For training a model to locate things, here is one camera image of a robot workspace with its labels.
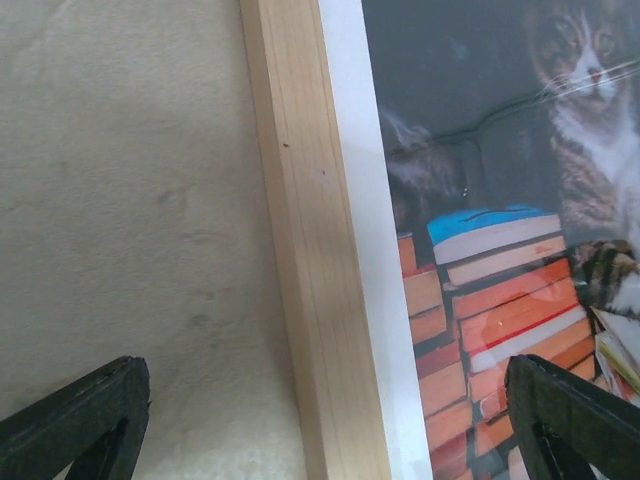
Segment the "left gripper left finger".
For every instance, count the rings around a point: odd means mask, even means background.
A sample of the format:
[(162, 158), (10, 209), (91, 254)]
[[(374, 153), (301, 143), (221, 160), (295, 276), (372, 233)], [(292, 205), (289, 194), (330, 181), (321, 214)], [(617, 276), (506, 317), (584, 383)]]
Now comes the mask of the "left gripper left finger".
[(1, 477), (130, 479), (149, 407), (145, 359), (119, 357), (1, 421)]

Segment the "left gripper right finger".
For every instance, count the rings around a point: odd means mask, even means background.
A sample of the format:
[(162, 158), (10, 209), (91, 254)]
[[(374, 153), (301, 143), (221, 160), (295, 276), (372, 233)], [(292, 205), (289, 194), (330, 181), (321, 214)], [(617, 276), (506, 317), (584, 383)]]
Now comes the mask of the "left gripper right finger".
[(507, 410), (532, 479), (639, 477), (639, 408), (537, 355), (510, 358)]

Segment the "wooden photo frame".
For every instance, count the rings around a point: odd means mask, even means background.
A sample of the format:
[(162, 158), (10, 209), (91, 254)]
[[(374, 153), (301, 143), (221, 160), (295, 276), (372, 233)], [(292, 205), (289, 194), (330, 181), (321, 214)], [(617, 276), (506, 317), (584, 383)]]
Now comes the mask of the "wooden photo frame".
[(365, 2), (240, 5), (306, 472), (435, 479)]

